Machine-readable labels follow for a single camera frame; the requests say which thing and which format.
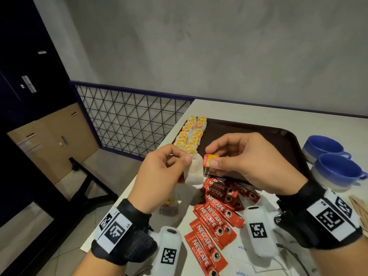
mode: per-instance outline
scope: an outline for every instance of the right hand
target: right hand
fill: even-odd
[[[238,171],[252,185],[277,195],[296,194],[307,182],[259,133],[225,134],[206,147],[206,153],[218,155],[210,161],[211,171],[223,176]]]

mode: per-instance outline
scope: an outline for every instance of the black cable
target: black cable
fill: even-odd
[[[290,250],[288,247],[283,246],[282,244],[276,243],[276,246],[279,248],[283,248],[285,250],[287,250],[301,265],[302,269],[306,272],[307,276],[311,276],[308,272],[308,270],[306,269],[306,267],[304,266],[304,264],[301,262],[301,260],[298,258],[298,256],[292,251]]]
[[[141,271],[139,271],[138,273],[134,274],[134,276],[139,276],[141,273],[147,271],[147,270],[151,270],[152,269],[152,265],[150,265],[149,267],[142,269]]]

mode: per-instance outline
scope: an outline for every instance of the blue and white mug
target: blue and white mug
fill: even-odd
[[[325,153],[333,153],[347,156],[351,159],[352,155],[344,151],[344,147],[334,139],[323,135],[311,135],[303,146],[303,154],[308,162],[314,163],[318,157]]]
[[[336,154],[320,155],[311,172],[319,184],[340,192],[348,190],[355,181],[368,178],[355,162]]]

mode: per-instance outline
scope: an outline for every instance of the used tea bag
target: used tea bag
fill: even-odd
[[[185,183],[189,185],[203,184],[203,158],[200,154],[190,155],[191,165],[184,171]]]

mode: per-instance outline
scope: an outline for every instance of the floor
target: floor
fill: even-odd
[[[141,162],[99,149],[83,165],[115,193],[120,195],[136,176]],[[78,190],[86,175],[71,171],[55,186],[70,199]],[[91,184],[89,198],[105,192]],[[96,209],[87,215],[60,246],[38,276],[70,276],[85,256],[80,247],[102,220],[111,206]],[[53,219],[35,203],[30,204],[0,228],[0,274],[42,232]]]

